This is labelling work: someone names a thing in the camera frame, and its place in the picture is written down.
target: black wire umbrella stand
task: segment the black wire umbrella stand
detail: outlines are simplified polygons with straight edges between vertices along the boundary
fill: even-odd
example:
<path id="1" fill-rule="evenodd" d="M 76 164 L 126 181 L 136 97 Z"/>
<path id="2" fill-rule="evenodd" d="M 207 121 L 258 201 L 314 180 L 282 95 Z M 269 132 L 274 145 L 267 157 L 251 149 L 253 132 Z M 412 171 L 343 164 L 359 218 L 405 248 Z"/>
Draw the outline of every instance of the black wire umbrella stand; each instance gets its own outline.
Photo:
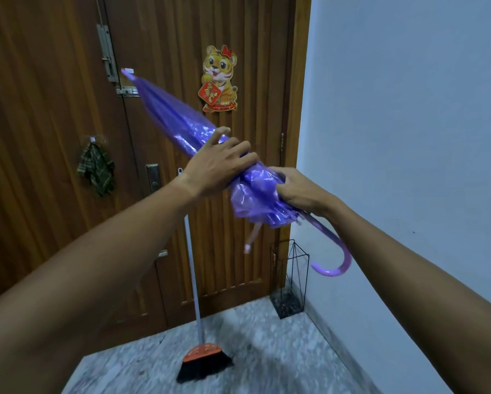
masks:
<path id="1" fill-rule="evenodd" d="M 281 258 L 278 254 L 279 249 L 285 247 L 281 246 L 283 243 L 289 243 L 287 262 L 291 262 L 291 275 L 288 274 L 287 267 L 284 268 L 282 260 L 285 258 Z M 283 319 L 304 311 L 308 288 L 309 254 L 294 239 L 280 241 L 277 245 L 272 244 L 270 251 L 272 262 L 269 298 L 279 318 Z"/>

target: wooden door frame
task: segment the wooden door frame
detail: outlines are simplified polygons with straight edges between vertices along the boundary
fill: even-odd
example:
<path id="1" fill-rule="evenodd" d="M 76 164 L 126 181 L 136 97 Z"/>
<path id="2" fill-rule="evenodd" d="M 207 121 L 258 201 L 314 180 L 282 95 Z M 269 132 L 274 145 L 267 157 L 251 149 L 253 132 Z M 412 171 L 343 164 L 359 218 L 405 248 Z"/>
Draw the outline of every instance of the wooden door frame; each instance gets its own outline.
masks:
<path id="1" fill-rule="evenodd" d="M 293 22 L 293 44 L 291 50 L 289 102 L 287 113 L 287 129 L 285 144 L 281 157 L 285 167 L 296 167 L 299 150 L 300 118 L 302 114 L 302 98 L 304 94 L 304 73 L 306 69 L 306 54 L 308 52 L 309 16 L 311 0 L 294 0 L 295 14 Z M 291 225 L 280 228 L 277 240 L 277 253 L 282 261 L 282 271 L 287 268 L 288 240 L 291 236 Z"/>

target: tiger decoration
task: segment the tiger decoration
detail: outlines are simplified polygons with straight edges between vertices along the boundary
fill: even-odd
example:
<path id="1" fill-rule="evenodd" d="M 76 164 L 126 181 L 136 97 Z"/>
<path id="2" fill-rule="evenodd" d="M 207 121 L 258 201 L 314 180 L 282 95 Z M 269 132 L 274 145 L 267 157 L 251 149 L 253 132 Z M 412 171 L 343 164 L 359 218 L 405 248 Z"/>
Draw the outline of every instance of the tiger decoration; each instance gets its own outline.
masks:
<path id="1" fill-rule="evenodd" d="M 231 85 L 233 68 L 236 65 L 236 54 L 227 45 L 218 50 L 214 45 L 207 47 L 203 62 L 202 88 L 198 96 L 206 104 L 204 112 L 224 112 L 236 110 L 236 92 L 238 88 Z"/>

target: hand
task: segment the hand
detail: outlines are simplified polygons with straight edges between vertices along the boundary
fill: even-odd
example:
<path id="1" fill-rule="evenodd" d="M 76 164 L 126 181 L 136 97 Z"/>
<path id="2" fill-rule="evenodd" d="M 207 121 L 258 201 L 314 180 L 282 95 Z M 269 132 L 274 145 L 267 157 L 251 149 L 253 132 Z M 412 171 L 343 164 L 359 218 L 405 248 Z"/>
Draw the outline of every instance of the hand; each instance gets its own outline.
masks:
<path id="1" fill-rule="evenodd" d="M 176 178 L 194 196 L 208 196 L 222 191 L 233 177 L 258 161 L 255 152 L 248 153 L 251 149 L 248 141 L 240 142 L 232 137 L 218 143 L 220 137 L 230 131 L 229 127 L 217 128 Z"/>
<path id="2" fill-rule="evenodd" d="M 285 184 L 276 186 L 278 194 L 290 205 L 306 212 L 323 216 L 334 195 L 318 186 L 292 167 L 269 167 L 285 177 Z"/>

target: wooden door panel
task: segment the wooden door panel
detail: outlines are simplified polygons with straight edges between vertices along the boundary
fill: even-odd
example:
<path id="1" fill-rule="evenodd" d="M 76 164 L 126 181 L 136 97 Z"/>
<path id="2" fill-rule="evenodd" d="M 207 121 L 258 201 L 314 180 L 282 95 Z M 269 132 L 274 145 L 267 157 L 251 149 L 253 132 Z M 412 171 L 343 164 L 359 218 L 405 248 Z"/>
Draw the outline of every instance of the wooden door panel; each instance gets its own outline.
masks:
<path id="1" fill-rule="evenodd" d="M 203 103 L 203 60 L 208 45 L 227 45 L 238 56 L 232 84 L 238 110 L 206 114 L 229 126 L 270 165 L 280 163 L 291 59 L 290 0 L 105 0 L 118 67 L 132 68 L 196 110 Z M 158 133 L 138 98 L 125 98 L 138 169 L 159 163 L 163 184 L 187 159 Z M 142 185 L 148 186 L 141 177 Z M 275 231 L 264 227 L 252 253 L 244 242 L 252 224 L 234 217 L 229 194 L 202 200 L 189 213 L 192 250 L 202 313 L 232 307 L 268 293 L 269 245 Z M 167 245 L 169 257 L 156 267 L 169 327 L 194 318 L 185 230 Z"/>
<path id="2" fill-rule="evenodd" d="M 95 0 L 0 0 L 0 294 L 141 198 L 97 21 Z M 105 198 L 76 174 L 86 136 L 97 134 L 116 165 L 116 190 Z M 165 329 L 159 294 L 152 268 L 106 327 L 118 330 L 109 343 L 123 330 L 131 337 L 132 325 Z M 162 322 L 150 329 L 155 316 Z"/>

